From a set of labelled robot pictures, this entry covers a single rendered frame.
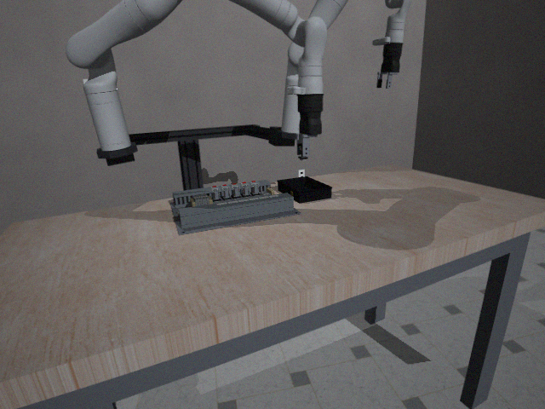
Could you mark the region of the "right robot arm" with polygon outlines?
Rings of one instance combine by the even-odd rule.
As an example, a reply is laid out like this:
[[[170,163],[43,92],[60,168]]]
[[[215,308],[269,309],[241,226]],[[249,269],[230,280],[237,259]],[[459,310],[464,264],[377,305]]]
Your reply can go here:
[[[67,59],[76,67],[89,69],[89,79],[83,90],[102,151],[131,146],[118,95],[118,78],[111,48],[149,32],[165,20],[181,1],[122,0],[95,23],[68,40]],[[304,47],[298,61],[298,77],[322,76],[327,27],[321,18],[314,16],[303,20],[298,16],[297,8],[287,0],[229,1],[260,16],[283,31],[295,44]]]

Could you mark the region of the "grey relay with red button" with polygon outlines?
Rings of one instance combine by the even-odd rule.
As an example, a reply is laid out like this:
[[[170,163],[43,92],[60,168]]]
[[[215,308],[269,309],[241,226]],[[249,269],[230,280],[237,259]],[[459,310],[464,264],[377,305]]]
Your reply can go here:
[[[221,186],[221,197],[224,200],[231,199],[231,190],[228,185],[222,185]]]
[[[234,199],[241,198],[240,185],[237,183],[231,184],[231,195]]]
[[[215,201],[221,201],[221,191],[218,186],[210,187],[211,190],[211,198]]]
[[[260,195],[260,183],[258,181],[250,181],[250,194],[253,196]]]
[[[250,196],[250,185],[248,182],[242,182],[240,183],[240,191],[241,195],[243,197],[249,197]]]

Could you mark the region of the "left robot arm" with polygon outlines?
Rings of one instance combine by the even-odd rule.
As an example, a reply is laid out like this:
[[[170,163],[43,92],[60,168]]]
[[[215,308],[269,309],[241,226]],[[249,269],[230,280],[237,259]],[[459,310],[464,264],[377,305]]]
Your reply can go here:
[[[335,21],[337,16],[343,10],[348,0],[317,0],[310,17],[317,16],[322,18],[327,29]],[[392,14],[387,18],[387,30],[404,30],[404,22],[412,0],[385,0],[385,4],[390,9],[398,9],[398,13]],[[401,7],[400,7],[401,6]],[[303,55],[304,48],[291,43],[288,49],[288,67],[285,80],[284,108],[282,117],[283,132],[299,133],[300,113],[298,112],[297,95],[286,95],[289,87],[295,87],[298,84],[298,61]]]

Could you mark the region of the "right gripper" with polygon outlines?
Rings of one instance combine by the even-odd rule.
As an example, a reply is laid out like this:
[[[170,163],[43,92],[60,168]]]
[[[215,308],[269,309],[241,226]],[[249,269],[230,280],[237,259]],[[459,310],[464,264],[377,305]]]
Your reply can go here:
[[[297,87],[289,87],[286,95],[297,95],[298,112],[300,112],[298,147],[301,146],[302,157],[309,156],[309,137],[322,134],[321,112],[323,111],[323,79],[322,76],[305,76],[298,78]]]

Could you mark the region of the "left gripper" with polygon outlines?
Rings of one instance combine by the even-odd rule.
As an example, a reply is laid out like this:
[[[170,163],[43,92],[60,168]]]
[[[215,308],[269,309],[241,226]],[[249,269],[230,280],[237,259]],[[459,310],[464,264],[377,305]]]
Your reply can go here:
[[[381,72],[377,73],[377,88],[382,86],[382,74],[388,74],[386,89],[391,89],[393,74],[397,75],[400,68],[403,39],[404,30],[386,30],[385,37],[373,40],[372,45],[384,45]]]

